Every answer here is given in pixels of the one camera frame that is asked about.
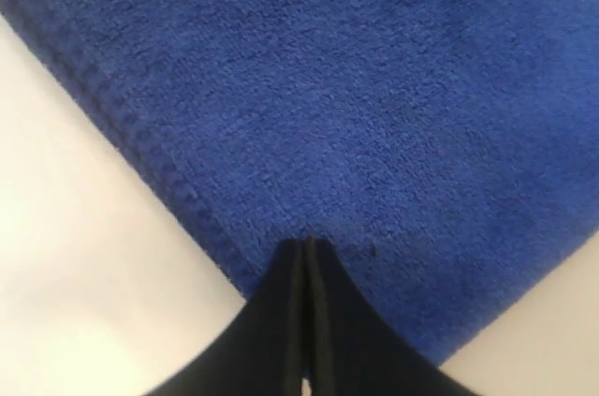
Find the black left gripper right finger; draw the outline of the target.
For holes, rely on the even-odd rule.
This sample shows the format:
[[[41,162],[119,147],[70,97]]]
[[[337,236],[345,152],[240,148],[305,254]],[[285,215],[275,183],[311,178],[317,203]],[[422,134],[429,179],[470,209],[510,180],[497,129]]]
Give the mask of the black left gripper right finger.
[[[327,240],[304,243],[313,395],[466,395],[421,356],[360,293]]]

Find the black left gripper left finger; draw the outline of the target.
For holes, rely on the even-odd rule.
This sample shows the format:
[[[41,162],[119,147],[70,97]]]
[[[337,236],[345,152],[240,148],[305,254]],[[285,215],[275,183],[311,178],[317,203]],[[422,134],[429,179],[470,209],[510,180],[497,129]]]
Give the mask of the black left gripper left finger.
[[[153,396],[291,396],[302,393],[305,271],[299,241],[279,243],[250,298],[196,358]]]

